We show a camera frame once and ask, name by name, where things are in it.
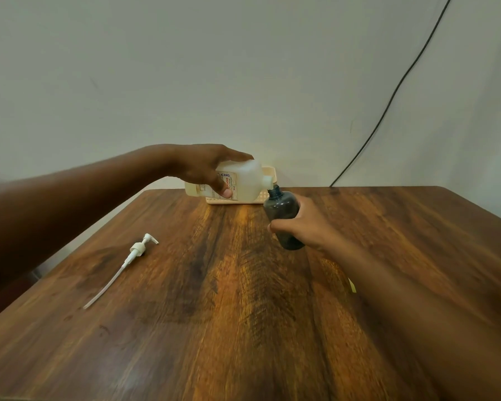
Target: white plastic bottle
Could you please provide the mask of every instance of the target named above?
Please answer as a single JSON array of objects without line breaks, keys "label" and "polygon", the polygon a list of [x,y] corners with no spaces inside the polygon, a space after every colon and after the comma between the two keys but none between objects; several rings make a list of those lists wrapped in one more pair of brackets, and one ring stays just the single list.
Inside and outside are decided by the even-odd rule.
[{"label": "white plastic bottle", "polygon": [[[253,202],[263,189],[273,189],[273,178],[263,174],[262,166],[256,160],[222,162],[216,170],[228,188],[232,190],[232,197],[228,198],[229,200]],[[207,184],[186,182],[185,192],[193,197],[203,196],[226,199],[214,192]]]}]

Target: bottle neck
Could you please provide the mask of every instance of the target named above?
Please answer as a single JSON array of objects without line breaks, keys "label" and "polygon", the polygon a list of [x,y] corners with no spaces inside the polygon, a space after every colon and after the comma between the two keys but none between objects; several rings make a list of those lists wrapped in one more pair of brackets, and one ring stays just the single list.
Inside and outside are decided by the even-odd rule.
[{"label": "bottle neck", "polygon": [[278,184],[275,184],[272,190],[267,190],[267,191],[269,193],[270,200],[279,199],[284,194],[281,192],[281,188],[278,186]]}]

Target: bottle label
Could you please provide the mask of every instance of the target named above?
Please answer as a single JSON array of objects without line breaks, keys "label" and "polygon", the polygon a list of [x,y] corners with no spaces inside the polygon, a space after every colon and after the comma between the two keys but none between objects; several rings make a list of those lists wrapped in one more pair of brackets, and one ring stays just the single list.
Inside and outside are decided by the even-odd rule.
[{"label": "bottle label", "polygon": [[[230,190],[232,190],[232,197],[229,198],[229,200],[234,200],[236,201],[238,199],[238,190],[236,189],[236,181],[238,179],[238,174],[235,172],[217,172],[220,176],[221,179],[225,182],[225,184],[228,186]],[[206,191],[206,188],[208,187],[207,184],[197,184],[197,193],[202,195],[201,193]],[[226,198],[221,197],[219,194],[214,192],[212,190],[212,198],[217,198],[221,200],[226,200]]]}]

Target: black cable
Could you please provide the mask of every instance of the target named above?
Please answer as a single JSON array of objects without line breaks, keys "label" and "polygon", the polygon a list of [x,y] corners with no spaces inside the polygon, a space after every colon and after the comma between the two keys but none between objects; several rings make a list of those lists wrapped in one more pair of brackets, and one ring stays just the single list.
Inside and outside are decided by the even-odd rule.
[{"label": "black cable", "polygon": [[351,160],[349,162],[349,164],[347,165],[347,167],[345,169],[343,169],[343,171],[340,173],[340,175],[338,177],[335,178],[335,180],[332,182],[331,185],[329,185],[329,187],[333,187],[334,186],[334,183],[336,181],[339,180],[339,178],[347,171],[347,169],[350,167],[350,165],[353,164],[353,162],[356,160],[356,158],[360,155],[360,153],[364,150],[365,146],[367,145],[367,143],[371,140],[371,138],[373,138],[373,135],[375,132],[377,132],[377,129],[379,128],[380,126],[380,123],[382,122],[382,120],[384,119],[384,116],[386,115],[386,113],[388,112],[388,108],[390,106],[390,104],[392,103],[394,97],[395,97],[395,94],[397,93],[397,90],[399,89],[399,87],[401,87],[401,84],[403,84],[403,80],[407,77],[408,73],[410,73],[410,71],[412,70],[412,68],[416,65],[417,61],[419,60],[419,58],[421,57],[421,55],[423,54],[423,52],[425,52],[425,49],[427,48],[427,45],[428,43],[431,41],[432,39],[432,36],[434,35],[434,32],[436,31],[436,28],[438,27],[438,25],[440,24],[440,21],[443,17],[443,13],[447,10],[447,6],[449,5],[449,3],[451,2],[451,0],[447,0],[446,2],[446,5],[444,6],[440,16],[438,17],[438,20],[436,21],[436,25],[434,26],[434,28],[432,29],[432,32],[431,34],[428,36],[428,39],[427,39],[427,42],[425,42],[425,45],[423,45],[423,49],[421,49],[421,52],[417,55],[416,59],[414,60],[414,63],[412,63],[410,65],[410,67],[408,67],[408,70],[407,72],[403,75],[403,77],[401,78],[401,81],[399,81],[399,84],[397,85],[397,87],[395,87],[395,90],[393,91],[393,94],[392,94],[392,97],[389,99],[388,101],[388,105],[386,106],[386,109],[384,110],[384,112],[382,113],[381,117],[380,117],[380,120],[379,122],[377,123],[377,126],[375,127],[375,129],[373,130],[373,132],[371,133],[371,135],[369,135],[369,138],[367,138],[367,140],[365,141],[365,143],[362,145],[362,147],[360,148],[360,150],[358,151],[358,153],[353,157],[353,160]]}]

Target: beige plastic basket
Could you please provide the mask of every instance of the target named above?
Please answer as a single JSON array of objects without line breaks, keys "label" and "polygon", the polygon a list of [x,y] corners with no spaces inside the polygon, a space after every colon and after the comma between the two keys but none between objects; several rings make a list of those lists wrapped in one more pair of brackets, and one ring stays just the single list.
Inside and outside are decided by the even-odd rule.
[{"label": "beige plastic basket", "polygon": [[[277,171],[271,166],[262,166],[264,176],[273,176],[273,183],[277,182]],[[254,202],[239,202],[235,200],[221,200],[218,198],[206,197],[206,202],[208,204],[263,204],[269,197],[267,190],[262,190],[258,198]]]}]

